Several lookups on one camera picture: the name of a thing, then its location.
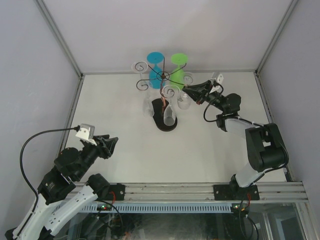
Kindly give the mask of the green plastic wine glass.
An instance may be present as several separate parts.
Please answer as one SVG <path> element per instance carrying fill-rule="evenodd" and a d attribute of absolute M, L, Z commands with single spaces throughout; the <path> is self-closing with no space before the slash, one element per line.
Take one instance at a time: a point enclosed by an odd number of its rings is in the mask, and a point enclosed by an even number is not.
<path fill-rule="evenodd" d="M 175 53 L 171 56 L 171 62 L 176 65 L 176 68 L 169 75 L 169 81 L 172 86 L 176 86 L 179 89 L 182 89 L 184 86 L 184 70 L 183 68 L 186 66 L 188 62 L 188 56 L 184 53 Z"/>

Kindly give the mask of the copper wire wine glass rack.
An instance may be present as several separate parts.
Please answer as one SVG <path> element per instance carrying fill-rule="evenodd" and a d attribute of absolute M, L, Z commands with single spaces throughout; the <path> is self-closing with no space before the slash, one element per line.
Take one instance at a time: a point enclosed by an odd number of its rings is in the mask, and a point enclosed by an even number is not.
<path fill-rule="evenodd" d="M 151 117 L 162 132 L 173 131 L 178 125 L 173 99 L 182 110 L 190 107 L 190 100 L 182 88 L 194 81 L 193 74 L 184 71 L 188 63 L 186 54 L 175 53 L 170 61 L 176 66 L 172 72 L 166 70 L 165 56 L 154 51 L 147 55 L 146 61 L 137 61 L 131 66 L 132 71 L 140 76 L 135 87 L 144 92 L 143 114 Z"/>

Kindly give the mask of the blue plastic wine glass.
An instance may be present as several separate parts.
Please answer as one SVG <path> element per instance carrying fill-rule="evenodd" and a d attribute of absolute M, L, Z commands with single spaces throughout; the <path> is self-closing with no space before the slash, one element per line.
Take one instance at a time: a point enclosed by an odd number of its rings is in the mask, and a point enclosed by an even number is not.
<path fill-rule="evenodd" d="M 153 89 L 160 89 L 162 82 L 162 69 L 158 64 L 164 60 L 164 55 L 161 52 L 151 52 L 147 55 L 146 59 L 149 64 L 153 65 L 153 67 L 150 68 L 149 84 Z"/>

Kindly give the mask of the clear champagne flute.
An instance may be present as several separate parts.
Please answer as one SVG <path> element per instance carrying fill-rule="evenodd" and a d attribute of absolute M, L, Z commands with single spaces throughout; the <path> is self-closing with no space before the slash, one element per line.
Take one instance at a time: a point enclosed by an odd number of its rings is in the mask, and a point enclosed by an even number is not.
<path fill-rule="evenodd" d="M 148 68 L 148 64 L 143 60 L 136 61 L 131 65 L 131 70 L 134 73 L 139 74 L 140 80 L 142 81 L 144 80 L 143 73 L 145 73 L 148 70 Z"/>

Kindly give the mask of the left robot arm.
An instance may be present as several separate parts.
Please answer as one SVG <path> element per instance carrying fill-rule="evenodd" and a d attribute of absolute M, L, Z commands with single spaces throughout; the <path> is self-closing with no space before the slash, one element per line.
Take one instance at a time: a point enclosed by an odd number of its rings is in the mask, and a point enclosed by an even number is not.
<path fill-rule="evenodd" d="M 100 174 L 91 175 L 80 191 L 64 202 L 96 159 L 112 156 L 118 137 L 94 136 L 82 141 L 82 150 L 65 148 L 54 160 L 54 167 L 35 190 L 33 206 L 19 226 L 5 233 L 7 240 L 52 240 L 83 207 L 109 196 L 110 183 Z"/>

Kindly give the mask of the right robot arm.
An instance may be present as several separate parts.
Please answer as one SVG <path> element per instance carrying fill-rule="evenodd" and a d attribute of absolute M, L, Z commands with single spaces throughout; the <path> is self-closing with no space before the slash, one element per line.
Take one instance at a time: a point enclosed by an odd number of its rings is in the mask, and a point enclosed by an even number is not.
<path fill-rule="evenodd" d="M 219 109 L 221 114 L 214 119 L 217 127 L 245 139 L 248 163 L 229 182 L 230 195 L 240 200 L 247 195 L 248 188 L 265 174 L 285 168 L 289 154 L 277 124 L 259 124 L 240 117 L 241 96 L 236 93 L 223 95 L 215 90 L 221 86 L 216 80 L 207 80 L 186 85 L 182 91 L 198 105 L 207 102 Z"/>

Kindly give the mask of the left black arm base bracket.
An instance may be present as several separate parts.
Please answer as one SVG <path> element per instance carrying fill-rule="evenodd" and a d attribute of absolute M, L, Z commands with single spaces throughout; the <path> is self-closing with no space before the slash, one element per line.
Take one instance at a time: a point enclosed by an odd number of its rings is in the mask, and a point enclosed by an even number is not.
<path fill-rule="evenodd" d="M 121 183 L 111 184 L 106 197 L 108 201 L 123 201 L 125 199 L 126 186 Z"/>

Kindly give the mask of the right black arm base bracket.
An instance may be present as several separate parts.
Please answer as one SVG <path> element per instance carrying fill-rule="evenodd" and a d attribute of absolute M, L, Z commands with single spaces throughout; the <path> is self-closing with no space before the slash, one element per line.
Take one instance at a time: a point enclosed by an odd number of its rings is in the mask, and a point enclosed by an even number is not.
<path fill-rule="evenodd" d="M 249 199 L 252 201 L 260 200 L 256 185 L 232 189 L 229 184 L 215 184 L 213 185 L 213 194 L 215 201 L 241 201 L 243 198 L 247 201 Z"/>

